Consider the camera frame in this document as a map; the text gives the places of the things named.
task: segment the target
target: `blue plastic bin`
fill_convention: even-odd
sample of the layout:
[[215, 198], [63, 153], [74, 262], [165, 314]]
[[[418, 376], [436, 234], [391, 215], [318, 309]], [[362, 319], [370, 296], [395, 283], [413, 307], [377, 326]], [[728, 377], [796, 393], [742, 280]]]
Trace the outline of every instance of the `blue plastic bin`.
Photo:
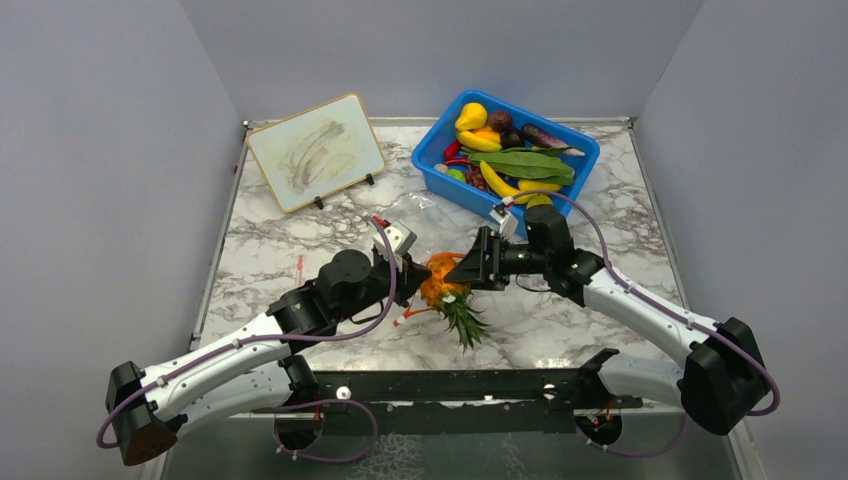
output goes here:
[[[437, 163], [444, 161], [442, 155], [445, 149], [456, 140], [454, 123], [459, 118], [459, 112], [462, 110], [462, 107], [470, 102], [482, 104], [489, 113], [496, 110], [505, 110], [512, 115], [513, 123], [517, 128], [521, 128], [525, 123], [533, 123], [554, 137], [585, 153], [585, 156], [582, 157], [568, 155], [562, 155], [560, 157], [563, 162], [574, 169], [574, 183], [563, 187], [560, 192], [571, 199], [577, 198], [577, 194], [580, 193], [580, 189], [586, 183], [589, 172], [592, 171], [592, 167], [595, 166], [595, 161], [600, 154], [601, 149], [598, 146], [598, 142], [580, 132], [551, 122], [479, 90], [468, 90], [456, 97], [456, 100], [451, 103], [447, 111], [436, 121], [433, 128], [427, 132], [427, 135], [424, 136], [424, 139], [421, 140], [421, 143], [412, 152], [412, 164], [424, 174], [424, 181], [431, 192], [447, 198], [486, 219], [491, 219], [489, 213], [492, 211], [492, 206], [500, 200], [492, 194], [484, 193], [433, 168]], [[554, 198], [553, 202], [557, 210], [563, 215], [568, 215], [568, 212], [571, 210], [571, 204], [560, 198]], [[524, 206], [516, 205], [512, 208], [512, 212], [518, 217], [519, 221], [519, 227], [516, 233], [526, 237], [524, 208]]]

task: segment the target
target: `gray wall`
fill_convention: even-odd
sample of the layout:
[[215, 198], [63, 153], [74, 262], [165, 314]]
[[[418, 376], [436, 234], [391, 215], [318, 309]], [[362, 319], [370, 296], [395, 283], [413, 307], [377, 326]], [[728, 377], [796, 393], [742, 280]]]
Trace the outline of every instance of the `gray wall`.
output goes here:
[[181, 3], [242, 117], [269, 119], [349, 91], [372, 115], [438, 116], [468, 88], [637, 115], [701, 0]]
[[108, 374], [186, 351], [239, 130], [175, 0], [0, 2], [4, 479], [133, 473]]
[[705, 0], [637, 133], [693, 307], [754, 327], [773, 479], [844, 478], [848, 3]]

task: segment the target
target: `purple eggplant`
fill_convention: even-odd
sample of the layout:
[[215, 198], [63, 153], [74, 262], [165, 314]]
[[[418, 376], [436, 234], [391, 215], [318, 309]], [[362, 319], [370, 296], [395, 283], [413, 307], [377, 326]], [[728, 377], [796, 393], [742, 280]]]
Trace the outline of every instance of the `purple eggplant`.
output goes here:
[[564, 148], [566, 155], [571, 155], [575, 157], [582, 157], [585, 155], [580, 150], [577, 150], [575, 147], [571, 147], [567, 145], [562, 140], [554, 137], [550, 133], [542, 130], [540, 127], [533, 125], [532, 123], [525, 123], [523, 127], [521, 127], [521, 134], [524, 135], [524, 138], [527, 139], [528, 142], [536, 145], [537, 147], [542, 148]]

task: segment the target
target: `dark purple fruit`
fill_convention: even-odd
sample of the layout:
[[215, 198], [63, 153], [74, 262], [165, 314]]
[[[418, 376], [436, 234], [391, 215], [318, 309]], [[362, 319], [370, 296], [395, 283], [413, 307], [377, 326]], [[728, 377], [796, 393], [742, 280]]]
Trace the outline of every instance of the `dark purple fruit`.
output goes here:
[[503, 148], [516, 148], [523, 146], [524, 137], [521, 136], [521, 132], [519, 132], [517, 128], [510, 128], [508, 132], [501, 136], [501, 147]]
[[503, 110], [498, 110], [489, 115], [488, 124], [489, 128], [498, 133], [509, 131], [512, 128], [512, 115]]

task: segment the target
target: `marble pattern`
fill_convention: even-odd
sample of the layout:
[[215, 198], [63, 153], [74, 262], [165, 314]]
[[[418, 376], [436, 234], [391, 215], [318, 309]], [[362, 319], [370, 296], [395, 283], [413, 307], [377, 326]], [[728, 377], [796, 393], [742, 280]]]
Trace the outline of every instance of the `marble pattern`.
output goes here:
[[[601, 145], [601, 156], [579, 201], [598, 220], [613, 264], [658, 295], [679, 302], [677, 286], [660, 229], [645, 188], [626, 127], [577, 127]], [[426, 191], [423, 177], [410, 160], [427, 127], [377, 127], [388, 159], [375, 186], [360, 184], [326, 200], [321, 211], [307, 207], [284, 214], [251, 156], [248, 156], [201, 338], [201, 345], [220, 338], [264, 312], [295, 286], [298, 257], [304, 255], [303, 278], [313, 278], [321, 265], [344, 248], [368, 248], [373, 230], [363, 218], [391, 213], [392, 204], [410, 192]], [[449, 202], [441, 208], [467, 231], [456, 251], [471, 244], [476, 227], [486, 220]], [[577, 246], [599, 252], [588, 222], [572, 212], [569, 224]], [[407, 224], [415, 230], [414, 224]], [[543, 287], [523, 279], [526, 286]], [[603, 347], [633, 355], [663, 358], [663, 353], [627, 327], [606, 316], [581, 309], [553, 294], [528, 293], [514, 284], [501, 293], [480, 293], [475, 305], [484, 309], [491, 337], [482, 347], [463, 354], [456, 332], [434, 313], [420, 314], [399, 327], [390, 319], [350, 342], [319, 344], [305, 351], [315, 370], [395, 370], [575, 367]], [[339, 331], [362, 327], [345, 322]]]

